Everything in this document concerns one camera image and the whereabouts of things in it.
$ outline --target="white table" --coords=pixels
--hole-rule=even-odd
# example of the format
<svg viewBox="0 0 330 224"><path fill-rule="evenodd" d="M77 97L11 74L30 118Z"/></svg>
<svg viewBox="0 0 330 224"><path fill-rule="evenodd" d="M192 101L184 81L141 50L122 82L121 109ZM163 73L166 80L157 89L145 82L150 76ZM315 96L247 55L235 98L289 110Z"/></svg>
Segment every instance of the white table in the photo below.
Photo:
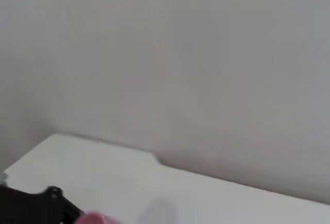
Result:
<svg viewBox="0 0 330 224"><path fill-rule="evenodd" d="M55 134L6 170L28 193L49 185L124 224L330 223L330 206L160 165L147 152Z"/></svg>

